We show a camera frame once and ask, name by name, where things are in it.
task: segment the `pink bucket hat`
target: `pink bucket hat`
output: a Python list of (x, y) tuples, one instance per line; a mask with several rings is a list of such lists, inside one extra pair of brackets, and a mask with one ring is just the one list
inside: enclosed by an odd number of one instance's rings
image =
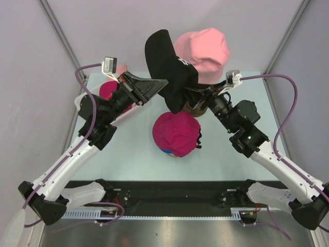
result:
[(153, 139), (165, 153), (177, 157), (188, 155), (193, 149), (201, 148), (199, 122), (186, 112), (163, 113), (154, 123)]
[(187, 32), (174, 44), (177, 56), (190, 62), (199, 73), (200, 84), (215, 84), (230, 58), (225, 35), (216, 28)]

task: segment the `white tabletop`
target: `white tabletop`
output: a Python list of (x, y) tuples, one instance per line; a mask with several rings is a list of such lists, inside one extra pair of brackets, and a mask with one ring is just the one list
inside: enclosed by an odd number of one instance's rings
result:
[[(242, 76), (259, 75), (259, 72), (241, 72)], [(148, 77), (148, 73), (135, 73)], [(102, 74), (91, 74), (87, 87), (95, 88), (106, 82)], [(278, 128), (261, 79), (244, 81), (230, 91), (233, 105), (247, 99), (256, 103), (261, 119), (256, 126), (270, 139)], [(208, 110), (197, 120), (201, 125), (202, 148), (193, 150), (183, 158), (173, 158), (162, 152), (152, 138), (156, 119), (169, 111), (165, 101), (156, 95), (140, 109), (122, 120), (110, 143), (93, 157), (73, 177), (73, 180), (119, 181), (231, 181), (277, 180), (269, 171), (251, 159), (237, 153), (229, 141), (230, 134)], [(78, 118), (75, 134), (83, 126)], [(278, 148), (284, 153), (281, 140)]]

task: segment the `baseball cap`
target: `baseball cap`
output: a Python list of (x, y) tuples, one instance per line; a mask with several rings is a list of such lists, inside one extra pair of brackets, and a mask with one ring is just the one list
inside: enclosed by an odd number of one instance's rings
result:
[(187, 61), (179, 58), (174, 50), (168, 30), (162, 29), (152, 34), (145, 43), (145, 58), (153, 79), (166, 79), (159, 95), (169, 110), (176, 114), (182, 110), (186, 99), (180, 89), (197, 85), (197, 70)]
[(225, 35), (216, 28), (187, 32), (177, 39), (174, 49), (177, 56), (196, 68), (201, 84), (217, 83), (230, 58)]
[(162, 151), (183, 157), (195, 148), (201, 148), (200, 130), (199, 122), (190, 114), (166, 112), (155, 121), (152, 134)]

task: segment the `gray wall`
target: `gray wall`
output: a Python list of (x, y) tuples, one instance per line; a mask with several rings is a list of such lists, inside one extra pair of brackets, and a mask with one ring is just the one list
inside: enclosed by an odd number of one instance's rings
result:
[(172, 40), (215, 27), (227, 38), (226, 69), (262, 71), (302, 0), (49, 0), (81, 64), (118, 58), (146, 72), (144, 44), (159, 29)]
[[(273, 72), (291, 76), (299, 90), (296, 110), (285, 129), (293, 160), (329, 182), (329, 1), (312, 1)], [(293, 101), (289, 82), (269, 80), (280, 119)], [(329, 216), (325, 219), (329, 226)]]
[(18, 185), (60, 156), (79, 87), (38, 1), (0, 1), (0, 33), (2, 238), (24, 203)]

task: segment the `white cable carrier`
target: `white cable carrier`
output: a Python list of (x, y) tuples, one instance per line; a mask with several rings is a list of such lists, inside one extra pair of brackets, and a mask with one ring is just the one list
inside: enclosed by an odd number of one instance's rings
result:
[[(102, 209), (72, 209), (68, 210), (62, 219), (76, 220), (112, 220), (114, 216), (101, 217)], [(154, 217), (154, 216), (122, 216), (120, 220), (241, 220), (239, 210), (231, 209), (231, 216), (222, 217)]]

